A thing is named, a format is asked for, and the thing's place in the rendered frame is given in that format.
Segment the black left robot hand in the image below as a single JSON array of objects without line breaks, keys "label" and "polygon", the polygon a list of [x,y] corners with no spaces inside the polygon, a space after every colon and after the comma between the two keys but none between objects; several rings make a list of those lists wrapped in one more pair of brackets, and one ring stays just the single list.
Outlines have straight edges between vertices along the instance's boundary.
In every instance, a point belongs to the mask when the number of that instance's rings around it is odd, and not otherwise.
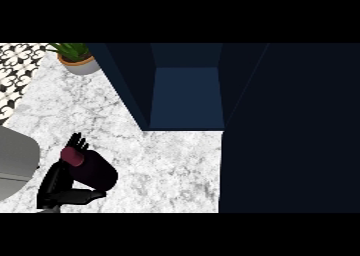
[{"label": "black left robot hand", "polygon": [[[73,147],[79,151],[90,150],[79,133],[72,134],[65,147]],[[103,198],[106,192],[94,190],[73,180],[69,164],[59,155],[59,160],[53,163],[38,188],[37,208],[44,212],[59,213],[62,205],[87,205],[93,200]]]}]

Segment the dark wine bottle maroon cap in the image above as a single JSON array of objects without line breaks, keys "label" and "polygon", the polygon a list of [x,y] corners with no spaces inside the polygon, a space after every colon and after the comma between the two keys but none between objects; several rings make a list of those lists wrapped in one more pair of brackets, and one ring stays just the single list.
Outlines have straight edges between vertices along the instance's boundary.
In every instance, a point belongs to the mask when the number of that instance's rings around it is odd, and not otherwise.
[{"label": "dark wine bottle maroon cap", "polygon": [[65,147],[60,158],[69,164],[69,173],[75,181],[99,191],[112,189],[118,172],[96,151],[79,151],[73,147]]}]

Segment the dark blue open cabinet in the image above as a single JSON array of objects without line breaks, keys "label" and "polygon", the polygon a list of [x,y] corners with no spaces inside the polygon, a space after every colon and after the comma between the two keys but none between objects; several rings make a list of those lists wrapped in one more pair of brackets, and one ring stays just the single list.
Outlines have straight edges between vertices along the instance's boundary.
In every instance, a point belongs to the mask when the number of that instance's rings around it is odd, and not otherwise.
[{"label": "dark blue open cabinet", "polygon": [[144,131],[226,129],[265,48],[262,43],[88,45]]}]

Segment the green plant in grey pot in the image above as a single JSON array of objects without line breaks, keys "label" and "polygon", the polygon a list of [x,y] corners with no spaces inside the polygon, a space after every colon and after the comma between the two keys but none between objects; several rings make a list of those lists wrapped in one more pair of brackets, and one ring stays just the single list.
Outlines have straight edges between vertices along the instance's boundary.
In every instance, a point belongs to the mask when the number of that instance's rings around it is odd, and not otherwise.
[{"label": "green plant in grey pot", "polygon": [[48,51],[57,54],[57,60],[72,74],[90,75],[100,70],[84,43],[50,43],[48,46]]}]

